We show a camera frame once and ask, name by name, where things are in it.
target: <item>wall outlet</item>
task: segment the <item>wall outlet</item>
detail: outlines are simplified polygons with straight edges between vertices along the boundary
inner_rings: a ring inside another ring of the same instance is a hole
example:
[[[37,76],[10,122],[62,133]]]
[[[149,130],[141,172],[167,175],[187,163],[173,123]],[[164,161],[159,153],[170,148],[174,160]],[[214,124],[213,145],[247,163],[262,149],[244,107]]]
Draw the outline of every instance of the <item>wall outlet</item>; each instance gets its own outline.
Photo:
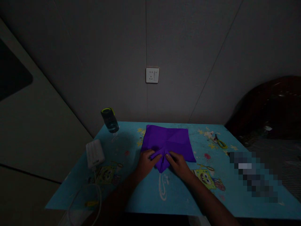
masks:
[[[159,68],[147,67],[145,71],[145,78],[147,83],[159,82]]]

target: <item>table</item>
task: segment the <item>table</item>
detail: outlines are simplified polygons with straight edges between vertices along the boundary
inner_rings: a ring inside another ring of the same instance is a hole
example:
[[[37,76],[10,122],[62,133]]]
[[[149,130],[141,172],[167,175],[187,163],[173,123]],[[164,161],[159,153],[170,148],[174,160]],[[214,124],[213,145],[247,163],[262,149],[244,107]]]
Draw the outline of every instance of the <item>table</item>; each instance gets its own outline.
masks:
[[[227,152],[248,152],[223,125],[118,122],[120,129],[111,134],[105,126],[95,139],[99,139],[106,161],[98,167],[97,183],[101,186],[103,199],[115,189],[136,167],[147,125],[166,128],[186,128],[196,163],[187,163],[196,175],[208,176],[207,187],[235,217],[301,219],[300,203],[265,171],[266,179],[281,201],[266,203],[264,198],[252,197],[244,181],[235,172]],[[215,135],[226,144],[221,148],[213,142]],[[93,172],[87,167],[83,153],[65,181],[53,195],[46,208],[67,209],[74,195],[84,185],[93,182]],[[87,201],[95,199],[95,193],[83,191],[73,208],[83,209]],[[162,174],[152,169],[138,185],[126,207],[133,213],[163,213],[202,215],[185,184],[170,170]]]

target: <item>left hand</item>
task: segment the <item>left hand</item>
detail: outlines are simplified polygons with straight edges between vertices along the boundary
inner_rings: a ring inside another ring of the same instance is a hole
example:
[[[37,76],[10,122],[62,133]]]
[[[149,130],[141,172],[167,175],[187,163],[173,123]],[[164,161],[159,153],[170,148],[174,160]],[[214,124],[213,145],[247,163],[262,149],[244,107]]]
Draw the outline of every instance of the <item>left hand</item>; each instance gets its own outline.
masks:
[[[149,157],[153,153],[155,153],[155,151],[151,149],[140,153],[139,162],[135,170],[135,174],[140,180],[143,180],[150,173],[151,169],[162,157],[162,155],[159,154],[153,160],[150,160]]]

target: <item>charging cable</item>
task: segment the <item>charging cable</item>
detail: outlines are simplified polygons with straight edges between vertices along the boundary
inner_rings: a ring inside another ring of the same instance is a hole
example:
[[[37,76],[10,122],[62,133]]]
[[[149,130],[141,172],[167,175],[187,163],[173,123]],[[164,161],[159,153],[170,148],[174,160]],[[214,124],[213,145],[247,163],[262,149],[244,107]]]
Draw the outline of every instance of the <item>charging cable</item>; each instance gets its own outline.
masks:
[[[81,189],[79,189],[79,190],[77,191],[77,193],[75,194],[74,198],[72,199],[72,202],[71,202],[70,206],[68,207],[67,212],[65,213],[65,215],[67,215],[67,219],[68,219],[68,222],[69,222],[69,225],[70,225],[70,226],[73,226],[73,224],[72,224],[72,222],[71,222],[71,220],[70,220],[70,208],[71,208],[71,206],[72,206],[72,204],[73,204],[75,198],[77,197],[77,195],[79,194],[79,192],[80,192],[83,188],[87,188],[87,187],[89,187],[89,186],[96,186],[96,188],[97,188],[97,190],[98,190],[98,196],[99,196],[99,209],[98,209],[98,213],[97,213],[96,219],[94,220],[94,222],[93,222],[93,224],[92,224],[91,226],[94,226],[95,222],[97,221],[97,219],[98,219],[98,217],[99,217],[99,215],[100,215],[101,203],[102,203],[101,190],[100,190],[99,185],[96,184],[96,173],[95,173],[96,167],[93,167],[92,170],[93,170],[93,172],[94,172],[94,183],[93,183],[93,184],[84,185]],[[58,225],[61,224],[61,222],[62,222],[62,220],[64,219],[65,215],[63,216],[63,218],[61,219],[61,221],[59,222]]]

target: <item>bottle cap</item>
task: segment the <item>bottle cap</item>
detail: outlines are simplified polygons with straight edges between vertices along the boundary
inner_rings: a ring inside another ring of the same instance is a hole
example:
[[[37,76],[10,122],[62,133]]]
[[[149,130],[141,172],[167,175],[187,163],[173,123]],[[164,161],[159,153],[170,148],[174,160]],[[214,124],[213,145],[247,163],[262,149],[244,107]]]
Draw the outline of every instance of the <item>bottle cap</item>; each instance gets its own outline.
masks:
[[[115,115],[112,108],[104,108],[101,110],[101,115],[103,118],[110,118]]]

